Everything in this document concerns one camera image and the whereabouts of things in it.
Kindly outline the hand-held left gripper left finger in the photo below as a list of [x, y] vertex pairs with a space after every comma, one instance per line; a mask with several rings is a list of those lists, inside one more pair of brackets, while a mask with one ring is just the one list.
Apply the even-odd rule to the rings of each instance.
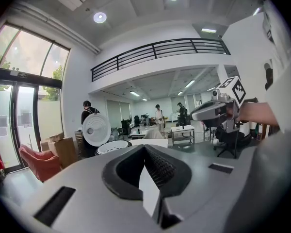
[[[102, 180], [104, 166], [140, 146], [132, 146], [78, 161], [46, 181], [21, 207], [12, 205], [12, 215], [31, 233], [158, 233], [159, 225], [140, 200], [124, 200]], [[37, 212], [62, 187], [74, 193], [51, 226], [35, 218]]]

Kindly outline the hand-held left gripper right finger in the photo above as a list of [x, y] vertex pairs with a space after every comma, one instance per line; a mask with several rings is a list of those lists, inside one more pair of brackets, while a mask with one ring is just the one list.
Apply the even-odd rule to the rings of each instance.
[[158, 149], [182, 160], [192, 171], [191, 181], [182, 194], [165, 200], [169, 212], [181, 219], [165, 232], [222, 233], [244, 187], [256, 148], [245, 148], [238, 159]]

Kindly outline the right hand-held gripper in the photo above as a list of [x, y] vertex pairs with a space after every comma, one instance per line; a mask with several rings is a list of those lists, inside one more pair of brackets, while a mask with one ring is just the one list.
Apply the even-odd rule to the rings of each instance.
[[[212, 93], [212, 100], [197, 106], [191, 112], [191, 119], [205, 121], [218, 118], [218, 126], [226, 133], [239, 130], [237, 118], [244, 102], [246, 91], [238, 76], [227, 78]], [[226, 107], [234, 106], [237, 110], [234, 119], [227, 118]]]

